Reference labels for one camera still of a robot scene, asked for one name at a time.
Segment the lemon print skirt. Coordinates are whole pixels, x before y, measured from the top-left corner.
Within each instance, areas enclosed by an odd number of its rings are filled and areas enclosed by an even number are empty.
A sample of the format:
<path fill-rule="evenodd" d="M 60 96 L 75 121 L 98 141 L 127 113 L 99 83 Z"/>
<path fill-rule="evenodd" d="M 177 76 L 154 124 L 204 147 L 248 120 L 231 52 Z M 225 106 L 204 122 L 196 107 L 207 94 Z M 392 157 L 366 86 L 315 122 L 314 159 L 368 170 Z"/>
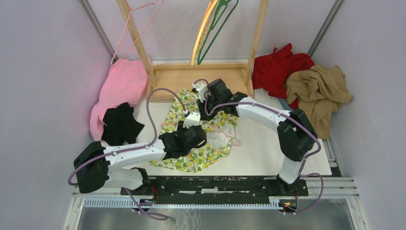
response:
<path fill-rule="evenodd" d="M 191 89 L 182 89 L 177 93 L 182 100 L 185 108 L 189 111 L 197 111 L 197 94 Z M 180 102 L 173 98 L 169 112 L 161 125 L 160 134 L 173 132 L 176 130 L 175 125 L 178 121 L 184 120 L 183 107 Z M 238 117 L 218 112 L 218 114 L 210 121 L 200 121 L 200 125 L 206 133 L 216 131 L 224 126 L 233 126 L 234 129 L 238 124 Z M 197 173 L 204 168 L 216 163 L 217 161 L 227 157 L 230 154 L 232 145 L 228 144 L 225 148 L 216 149 L 208 142 L 199 149 L 192 149 L 187 156 L 181 156 L 177 159 L 166 159 L 161 161 L 150 161 L 150 165 L 167 168 L 171 170 L 183 171 L 188 173 Z"/>

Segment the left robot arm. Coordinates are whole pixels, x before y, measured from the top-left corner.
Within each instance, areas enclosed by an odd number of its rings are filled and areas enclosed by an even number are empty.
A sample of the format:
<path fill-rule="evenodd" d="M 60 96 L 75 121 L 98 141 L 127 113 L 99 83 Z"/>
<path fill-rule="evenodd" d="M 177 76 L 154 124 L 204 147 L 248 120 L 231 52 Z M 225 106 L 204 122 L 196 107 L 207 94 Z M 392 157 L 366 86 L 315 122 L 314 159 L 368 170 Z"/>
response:
<path fill-rule="evenodd" d="M 187 156 L 192 149 L 203 147 L 207 135 L 201 125 L 163 133 L 156 139 L 124 146 L 104 147 L 101 142 L 90 143 L 73 161 L 74 172 L 68 183 L 76 185 L 82 194 L 95 192 L 103 187 L 127 188 L 145 195 L 151 188 L 144 168 L 134 165 L 147 161 L 177 159 Z"/>

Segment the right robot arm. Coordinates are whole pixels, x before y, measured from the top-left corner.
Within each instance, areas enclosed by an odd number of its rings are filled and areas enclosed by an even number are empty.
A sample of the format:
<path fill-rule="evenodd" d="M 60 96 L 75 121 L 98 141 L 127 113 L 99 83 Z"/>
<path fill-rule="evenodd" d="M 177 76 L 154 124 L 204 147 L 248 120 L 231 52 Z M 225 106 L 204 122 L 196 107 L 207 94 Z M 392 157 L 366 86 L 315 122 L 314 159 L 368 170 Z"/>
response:
<path fill-rule="evenodd" d="M 277 175 L 277 191 L 288 196 L 296 189 L 296 181 L 308 156 L 321 150 L 317 134 L 301 109 L 293 111 L 276 109 L 259 103 L 242 92 L 232 93 L 222 79 L 209 84 L 197 80 L 192 92 L 198 96 L 202 119 L 211 120 L 221 111 L 247 118 L 277 133 L 284 160 Z"/>

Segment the yellow wooden hanger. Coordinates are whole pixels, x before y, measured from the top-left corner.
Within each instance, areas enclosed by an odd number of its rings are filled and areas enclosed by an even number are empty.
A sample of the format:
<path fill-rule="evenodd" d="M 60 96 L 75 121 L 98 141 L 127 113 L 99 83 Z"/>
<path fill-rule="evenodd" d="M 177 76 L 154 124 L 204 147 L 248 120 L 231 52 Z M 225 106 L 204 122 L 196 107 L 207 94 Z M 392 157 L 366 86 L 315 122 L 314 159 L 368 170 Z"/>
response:
<path fill-rule="evenodd" d="M 203 42 L 209 32 L 210 25 L 212 23 L 212 17 L 216 7 L 218 6 L 219 0 L 210 0 L 206 10 L 204 12 L 200 28 L 198 30 L 197 38 L 193 47 L 192 57 L 190 64 L 191 66 L 197 64 L 198 54 L 202 49 Z"/>

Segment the pink hanger on rack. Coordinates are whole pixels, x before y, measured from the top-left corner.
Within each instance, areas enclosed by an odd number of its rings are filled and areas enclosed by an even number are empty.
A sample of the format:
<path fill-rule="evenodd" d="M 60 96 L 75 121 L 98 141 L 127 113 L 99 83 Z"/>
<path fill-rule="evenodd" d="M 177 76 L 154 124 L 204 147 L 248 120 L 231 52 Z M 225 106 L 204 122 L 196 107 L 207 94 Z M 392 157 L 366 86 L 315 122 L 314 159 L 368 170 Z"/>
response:
<path fill-rule="evenodd" d="M 137 10 L 140 10 L 142 8 L 145 8 L 145 7 L 148 7 L 148 6 L 151 6 L 151 5 L 156 5 L 159 2 L 160 2 L 160 5 L 159 5 L 158 9 L 156 10 L 156 12 L 154 13 L 154 15 L 152 16 L 150 21 L 147 23 L 145 28 L 142 30 L 142 32 L 139 32 L 137 30 L 137 27 L 136 27 L 135 21 L 133 19 L 132 13 L 137 11 Z M 125 58 L 125 56 L 129 53 L 129 51 L 133 47 L 135 47 L 137 49 L 139 58 L 142 61 L 144 67 L 150 67 L 150 62 L 149 62 L 149 59 L 148 59 L 147 54 L 145 52 L 144 46 L 142 44 L 141 36 L 145 33 L 147 28 L 151 25 L 151 23 L 153 22 L 153 20 L 157 16 L 157 14 L 162 9 L 164 3 L 165 3 L 164 0 L 155 0 L 155 1 L 149 2 L 149 3 L 145 4 L 145 5 L 142 5 L 142 6 L 139 6 L 139 7 L 136 7 L 136 8 L 132 8 L 127 0 L 117 0 L 117 5 L 118 5 L 118 7 L 119 7 L 119 9 L 120 9 L 120 11 L 122 13 L 122 16 L 124 17 L 124 20 L 125 20 L 125 26 L 124 26 L 123 32 L 122 32 L 120 40 L 119 40 L 118 48 L 114 52 L 113 57 L 111 59 L 111 66 L 112 67 L 117 66 L 121 62 L 121 60 L 123 60 Z M 131 38 L 133 40 L 133 43 L 126 50 L 126 52 L 114 62 L 114 58 L 117 57 L 118 52 L 121 50 L 122 41 L 123 41 L 124 34 L 125 34 L 126 31 L 129 32 L 129 34 L 130 34 L 130 36 L 131 36 Z"/>

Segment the wooden clothes rack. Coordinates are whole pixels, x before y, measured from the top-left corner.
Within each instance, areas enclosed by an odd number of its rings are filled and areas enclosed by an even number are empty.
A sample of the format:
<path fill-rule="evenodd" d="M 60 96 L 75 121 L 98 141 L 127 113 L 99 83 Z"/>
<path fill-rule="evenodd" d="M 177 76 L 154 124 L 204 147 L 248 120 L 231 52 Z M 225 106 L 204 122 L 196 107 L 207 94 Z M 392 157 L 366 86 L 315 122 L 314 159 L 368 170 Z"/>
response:
<path fill-rule="evenodd" d="M 268 1 L 262 0 L 259 4 L 254 38 L 247 62 L 201 63 L 193 66 L 190 62 L 188 64 L 152 64 L 150 62 L 150 67 L 144 67 L 148 75 L 146 93 L 150 94 L 153 90 L 163 87 L 178 91 L 190 87 L 193 81 L 204 79 L 213 81 L 222 78 L 232 90 L 253 96 L 252 70 L 267 7 Z"/>

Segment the black cloth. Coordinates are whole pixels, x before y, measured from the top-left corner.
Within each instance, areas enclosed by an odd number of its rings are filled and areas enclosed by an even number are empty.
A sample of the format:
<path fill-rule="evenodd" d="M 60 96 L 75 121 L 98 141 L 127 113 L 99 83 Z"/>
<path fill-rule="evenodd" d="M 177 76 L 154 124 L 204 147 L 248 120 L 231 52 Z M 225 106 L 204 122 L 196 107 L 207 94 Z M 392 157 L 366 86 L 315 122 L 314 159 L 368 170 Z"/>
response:
<path fill-rule="evenodd" d="M 124 142 L 136 143 L 145 125 L 135 120 L 133 112 L 134 108 L 129 103 L 106 110 L 102 120 L 104 125 L 101 139 L 109 146 L 121 146 Z"/>

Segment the pink garment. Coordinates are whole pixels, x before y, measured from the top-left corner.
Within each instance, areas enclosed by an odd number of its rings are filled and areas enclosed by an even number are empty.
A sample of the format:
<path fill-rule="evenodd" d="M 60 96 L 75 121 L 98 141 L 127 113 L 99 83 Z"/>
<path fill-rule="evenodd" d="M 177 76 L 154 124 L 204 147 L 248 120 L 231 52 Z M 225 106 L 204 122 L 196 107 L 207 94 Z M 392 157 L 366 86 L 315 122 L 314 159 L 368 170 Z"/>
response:
<path fill-rule="evenodd" d="M 95 141 L 102 139 L 107 110 L 123 103 L 137 105 L 145 95 L 147 83 L 148 75 L 141 60 L 121 59 L 110 67 L 99 100 L 91 110 L 90 133 Z"/>

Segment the red garment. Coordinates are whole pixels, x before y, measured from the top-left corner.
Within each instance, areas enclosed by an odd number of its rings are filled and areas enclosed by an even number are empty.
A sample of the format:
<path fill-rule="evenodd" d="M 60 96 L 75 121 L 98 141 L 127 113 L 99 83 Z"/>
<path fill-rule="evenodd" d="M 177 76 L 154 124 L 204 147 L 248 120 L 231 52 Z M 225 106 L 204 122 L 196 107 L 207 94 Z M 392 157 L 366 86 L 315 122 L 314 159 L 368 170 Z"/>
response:
<path fill-rule="evenodd" d="M 287 99 L 285 82 L 290 75 L 302 70 L 309 70 L 315 65 L 306 53 L 293 53 L 292 44 L 274 48 L 269 55 L 254 59 L 252 72 L 253 89 L 264 89 L 269 96 Z"/>

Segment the tan garment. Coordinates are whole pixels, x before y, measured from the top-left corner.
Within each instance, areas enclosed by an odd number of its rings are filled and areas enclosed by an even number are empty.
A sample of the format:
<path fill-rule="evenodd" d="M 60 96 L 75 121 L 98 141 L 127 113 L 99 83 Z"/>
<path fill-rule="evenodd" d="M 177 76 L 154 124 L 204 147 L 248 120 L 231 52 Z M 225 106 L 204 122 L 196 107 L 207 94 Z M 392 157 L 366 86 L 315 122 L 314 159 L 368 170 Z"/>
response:
<path fill-rule="evenodd" d="M 345 77 L 338 65 L 332 68 L 315 65 L 309 70 L 292 73 L 285 82 L 287 103 L 297 102 L 320 139 L 330 139 L 333 113 L 353 98 Z"/>

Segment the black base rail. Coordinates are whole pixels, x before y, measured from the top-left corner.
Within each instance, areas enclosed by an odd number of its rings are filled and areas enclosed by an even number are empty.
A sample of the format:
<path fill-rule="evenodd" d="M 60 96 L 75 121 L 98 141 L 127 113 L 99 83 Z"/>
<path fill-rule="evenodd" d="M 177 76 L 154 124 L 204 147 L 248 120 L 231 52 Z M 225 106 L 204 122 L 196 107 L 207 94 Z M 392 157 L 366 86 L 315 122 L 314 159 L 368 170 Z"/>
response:
<path fill-rule="evenodd" d="M 130 193 L 151 196 L 159 205 L 269 204 L 272 197 L 295 199 L 309 194 L 304 179 L 286 185 L 272 176 L 150 176 L 146 185 Z"/>

